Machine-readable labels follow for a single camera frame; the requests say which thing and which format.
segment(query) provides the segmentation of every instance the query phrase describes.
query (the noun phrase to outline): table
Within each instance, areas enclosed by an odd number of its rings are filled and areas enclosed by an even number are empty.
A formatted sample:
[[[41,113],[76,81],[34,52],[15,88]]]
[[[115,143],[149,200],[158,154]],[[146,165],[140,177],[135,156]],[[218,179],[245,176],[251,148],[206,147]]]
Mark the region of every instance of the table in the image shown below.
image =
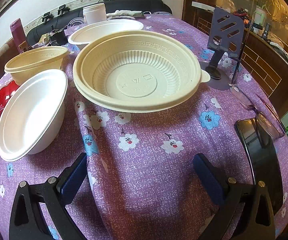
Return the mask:
[[[151,15],[140,21],[144,30],[181,41],[199,60],[212,57],[206,49],[208,36],[191,25],[165,15]],[[128,114],[104,109],[87,101],[76,89],[72,69],[79,50],[65,46],[75,53],[62,64],[69,87],[64,101],[65,118],[57,138],[36,155],[13,163],[0,158],[3,238],[8,239],[10,212],[20,181],[36,184],[58,176],[86,150],[88,179],[67,210],[87,239],[197,239],[217,207],[193,171],[193,156],[203,153],[227,175],[252,183],[234,123],[254,117],[254,112],[245,110],[229,90],[215,90],[203,83],[186,102],[157,113]],[[231,75],[234,65],[224,55],[219,67]],[[0,88],[10,80],[11,76],[5,74]],[[237,84],[249,88],[245,93],[270,116],[252,92],[267,97],[243,67]],[[284,204],[275,215],[278,235],[288,223],[288,138],[278,139],[274,145],[284,190]],[[60,239],[44,205],[42,210],[53,237]],[[225,238],[233,229],[230,227]]]

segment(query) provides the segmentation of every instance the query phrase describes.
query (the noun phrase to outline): embossed symbol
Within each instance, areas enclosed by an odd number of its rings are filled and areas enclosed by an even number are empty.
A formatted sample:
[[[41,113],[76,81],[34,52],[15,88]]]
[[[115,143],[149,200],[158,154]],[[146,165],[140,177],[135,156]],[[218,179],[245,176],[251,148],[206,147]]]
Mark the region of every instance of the embossed symbol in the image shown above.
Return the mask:
[[[153,77],[152,77],[151,74],[148,74],[148,75],[143,76],[143,78],[145,78],[146,80],[150,80],[150,79],[152,79]]]

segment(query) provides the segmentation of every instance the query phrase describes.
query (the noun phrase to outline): white container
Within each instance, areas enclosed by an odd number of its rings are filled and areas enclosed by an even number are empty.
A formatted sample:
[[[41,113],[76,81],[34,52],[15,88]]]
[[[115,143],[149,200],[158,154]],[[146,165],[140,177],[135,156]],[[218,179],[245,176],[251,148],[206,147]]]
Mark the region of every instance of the white container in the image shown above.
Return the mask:
[[[63,58],[69,54],[65,47],[50,46],[32,49],[17,55],[5,65],[5,72],[10,73],[17,85],[39,72],[47,69],[60,69]]]
[[[44,150],[64,119],[66,74],[43,71],[27,80],[10,98],[0,117],[0,157],[8,162]]]
[[[73,76],[88,100],[129,113],[179,105],[210,80],[185,45],[149,31],[113,33],[90,43],[77,56]]]
[[[68,42],[82,50],[87,44],[106,35],[121,31],[142,30],[143,28],[143,23],[135,20],[115,19],[103,21],[80,28],[69,36]]]
[[[97,3],[83,8],[84,19],[87,24],[106,21],[106,9],[104,3]]]

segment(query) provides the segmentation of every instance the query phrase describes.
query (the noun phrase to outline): blue gripper pad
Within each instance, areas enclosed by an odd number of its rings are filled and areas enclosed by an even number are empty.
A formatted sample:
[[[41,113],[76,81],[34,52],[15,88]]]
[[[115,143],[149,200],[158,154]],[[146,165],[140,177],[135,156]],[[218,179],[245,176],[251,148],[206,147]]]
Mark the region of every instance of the blue gripper pad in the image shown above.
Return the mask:
[[[223,205],[229,190],[225,173],[214,167],[202,153],[194,156],[193,166],[212,202]]]
[[[81,153],[75,162],[63,170],[58,177],[57,191],[62,205],[70,204],[75,198],[87,175],[87,155]]]

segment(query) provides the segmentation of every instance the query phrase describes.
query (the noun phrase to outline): smartphone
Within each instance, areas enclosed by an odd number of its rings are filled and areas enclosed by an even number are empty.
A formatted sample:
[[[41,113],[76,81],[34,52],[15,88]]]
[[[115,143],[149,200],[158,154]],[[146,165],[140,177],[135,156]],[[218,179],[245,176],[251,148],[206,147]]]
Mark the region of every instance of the smartphone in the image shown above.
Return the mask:
[[[283,187],[272,138],[254,118],[239,120],[234,127],[248,157],[253,183],[264,181],[270,195],[273,214],[276,214],[283,204]]]

